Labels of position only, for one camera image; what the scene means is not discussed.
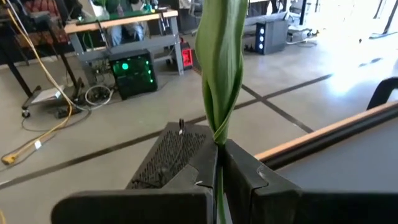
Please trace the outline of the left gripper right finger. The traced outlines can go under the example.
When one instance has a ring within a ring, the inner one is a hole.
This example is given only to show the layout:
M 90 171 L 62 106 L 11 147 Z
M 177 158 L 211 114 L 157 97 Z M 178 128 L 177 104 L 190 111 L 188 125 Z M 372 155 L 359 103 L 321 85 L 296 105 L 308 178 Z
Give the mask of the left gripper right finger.
M 304 190 L 233 140 L 224 152 L 224 192 L 233 224 L 398 224 L 398 194 Z

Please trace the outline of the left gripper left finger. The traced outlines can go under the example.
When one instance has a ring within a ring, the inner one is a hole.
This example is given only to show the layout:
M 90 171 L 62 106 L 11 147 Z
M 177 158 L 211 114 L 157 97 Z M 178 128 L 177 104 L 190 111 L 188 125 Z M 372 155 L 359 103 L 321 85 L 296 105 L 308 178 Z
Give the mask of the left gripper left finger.
M 210 141 L 160 189 L 71 194 L 53 207 L 51 224 L 216 224 L 217 158 Z

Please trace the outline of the black artificial tulip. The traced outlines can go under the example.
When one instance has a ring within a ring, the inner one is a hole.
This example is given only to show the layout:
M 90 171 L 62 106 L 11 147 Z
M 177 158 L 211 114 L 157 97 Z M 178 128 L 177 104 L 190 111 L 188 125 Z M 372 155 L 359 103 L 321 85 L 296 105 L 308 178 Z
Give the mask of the black artificial tulip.
M 195 52 L 201 66 L 208 125 L 217 145 L 218 224 L 226 224 L 223 164 L 229 119 L 243 82 L 242 36 L 249 0 L 204 0 Z

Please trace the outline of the black power strip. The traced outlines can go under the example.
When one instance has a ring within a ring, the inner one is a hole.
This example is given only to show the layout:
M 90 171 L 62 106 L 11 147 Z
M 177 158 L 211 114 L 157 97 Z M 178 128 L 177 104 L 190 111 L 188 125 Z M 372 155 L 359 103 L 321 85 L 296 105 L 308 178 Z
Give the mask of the black power strip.
M 81 110 L 76 108 L 76 107 L 60 107 L 57 108 L 57 110 L 55 111 L 55 117 L 57 119 L 62 119 L 62 118 L 66 118 L 68 116 L 73 116 L 75 114 L 81 113 Z

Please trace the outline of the green-lit black computer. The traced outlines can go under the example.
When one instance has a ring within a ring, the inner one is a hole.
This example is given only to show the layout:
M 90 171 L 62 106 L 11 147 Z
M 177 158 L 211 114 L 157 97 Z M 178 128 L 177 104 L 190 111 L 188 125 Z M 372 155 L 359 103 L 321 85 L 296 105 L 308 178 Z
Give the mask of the green-lit black computer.
M 122 100 L 157 91 L 158 84 L 150 51 L 143 49 L 111 54 L 108 59 Z

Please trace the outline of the red glowing device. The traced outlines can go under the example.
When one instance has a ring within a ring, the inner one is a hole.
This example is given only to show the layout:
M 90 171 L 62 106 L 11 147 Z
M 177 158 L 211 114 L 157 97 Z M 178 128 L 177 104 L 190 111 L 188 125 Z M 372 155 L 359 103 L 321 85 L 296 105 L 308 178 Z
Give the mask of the red glowing device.
M 193 56 L 192 56 L 192 48 L 190 44 L 185 41 L 183 38 L 180 39 L 181 46 L 181 54 L 183 61 L 183 69 L 189 70 L 193 67 Z

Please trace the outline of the grey flat plate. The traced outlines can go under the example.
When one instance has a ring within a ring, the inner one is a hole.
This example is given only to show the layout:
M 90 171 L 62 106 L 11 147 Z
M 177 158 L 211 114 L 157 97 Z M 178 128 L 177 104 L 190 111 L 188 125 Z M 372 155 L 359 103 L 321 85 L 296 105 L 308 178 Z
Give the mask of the grey flat plate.
M 37 96 L 32 100 L 32 104 L 41 103 L 49 100 L 56 100 L 61 97 L 61 91 L 57 88 L 40 90 Z

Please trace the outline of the grey computer white lights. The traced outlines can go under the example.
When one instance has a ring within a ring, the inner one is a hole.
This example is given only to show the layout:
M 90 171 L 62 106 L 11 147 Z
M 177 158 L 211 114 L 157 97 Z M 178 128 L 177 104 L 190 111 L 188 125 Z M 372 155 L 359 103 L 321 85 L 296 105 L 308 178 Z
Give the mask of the grey computer white lights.
M 254 49 L 261 55 L 273 54 L 285 49 L 288 32 L 286 20 L 258 22 Z

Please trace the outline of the person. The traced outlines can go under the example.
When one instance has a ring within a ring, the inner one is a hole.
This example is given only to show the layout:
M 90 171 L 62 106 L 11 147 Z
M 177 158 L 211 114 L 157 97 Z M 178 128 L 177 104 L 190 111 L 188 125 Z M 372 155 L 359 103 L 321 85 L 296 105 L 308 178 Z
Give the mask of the person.
M 129 12 L 133 12 L 132 5 L 139 4 L 141 0 L 90 0 L 95 6 L 104 7 L 108 14 L 117 14 L 125 16 Z M 111 39 L 111 45 L 117 46 L 124 42 L 124 38 L 133 41 L 142 41 L 145 38 L 144 27 L 140 22 L 130 24 L 112 26 L 108 29 Z

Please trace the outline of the wood-topped grey workbench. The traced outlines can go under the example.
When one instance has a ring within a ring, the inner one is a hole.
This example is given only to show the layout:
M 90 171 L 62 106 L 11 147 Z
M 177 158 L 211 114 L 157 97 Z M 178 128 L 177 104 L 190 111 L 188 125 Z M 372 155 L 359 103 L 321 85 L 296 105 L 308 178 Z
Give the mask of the wood-topped grey workbench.
M 177 63 L 177 71 L 179 75 L 184 74 L 183 60 L 182 60 L 182 49 L 180 46 L 180 36 L 177 24 L 178 11 L 169 9 L 162 13 L 144 14 L 137 17 L 125 17 L 122 19 L 115 19 L 112 21 L 100 21 L 91 24 L 78 24 L 77 21 L 71 21 L 64 27 L 64 32 L 70 39 L 70 42 L 74 48 L 75 53 L 81 63 L 83 71 L 85 73 L 86 80 L 89 85 L 95 85 L 95 76 L 91 72 L 90 62 L 95 60 L 100 60 L 110 54 L 121 54 L 128 52 L 130 50 L 141 50 L 141 49 L 151 49 L 154 47 L 168 47 L 174 46 L 175 59 Z M 88 32 L 93 30 L 99 30 L 101 28 L 109 28 L 112 26 L 125 25 L 133 22 L 146 22 L 158 19 L 169 19 L 170 29 L 172 31 L 169 35 L 163 35 L 154 37 L 151 39 L 146 39 L 141 42 L 131 42 L 116 47 L 105 47 L 100 50 L 85 51 L 81 45 L 81 42 L 77 36 L 79 32 Z

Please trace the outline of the black rolling stand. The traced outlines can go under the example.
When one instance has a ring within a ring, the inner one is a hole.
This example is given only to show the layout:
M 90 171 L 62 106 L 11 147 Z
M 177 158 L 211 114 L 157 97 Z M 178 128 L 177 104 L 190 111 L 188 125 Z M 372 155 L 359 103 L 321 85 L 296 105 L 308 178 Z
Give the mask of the black rolling stand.
M 36 86 L 36 88 L 31 91 L 28 87 L 27 83 L 23 79 L 22 75 L 14 65 L 14 62 L 11 60 L 11 51 L 6 50 L 6 43 L 14 41 L 12 40 L 11 30 L 15 25 L 11 25 L 10 19 L 0 19 L 0 55 L 4 57 L 7 66 L 9 67 L 10 71 L 18 81 L 19 85 L 27 95 L 27 99 L 24 104 L 21 106 L 22 113 L 21 116 L 23 118 L 30 117 L 29 107 L 33 105 L 42 105 L 42 104 L 53 104 L 53 105 L 65 105 L 67 103 L 66 99 L 63 96 L 56 97 L 55 95 L 51 96 L 50 98 L 46 98 L 43 100 L 39 100 L 39 96 L 43 95 L 46 90 L 43 90 L 40 85 Z M 65 57 L 63 51 L 59 53 L 60 58 L 66 68 L 67 74 L 72 80 L 73 86 L 64 87 L 64 93 L 72 100 L 73 103 L 78 102 L 78 97 L 80 92 L 82 91 L 83 87 L 85 86 L 83 80 L 81 78 L 76 79 L 72 69 Z

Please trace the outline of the black metal table frame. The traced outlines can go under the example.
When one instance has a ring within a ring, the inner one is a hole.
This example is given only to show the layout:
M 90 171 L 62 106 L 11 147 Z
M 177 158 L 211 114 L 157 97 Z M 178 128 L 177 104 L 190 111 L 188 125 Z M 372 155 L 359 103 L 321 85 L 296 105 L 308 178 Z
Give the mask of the black metal table frame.
M 268 149 L 255 158 L 271 169 L 278 169 L 396 117 L 398 104 L 383 104 Z

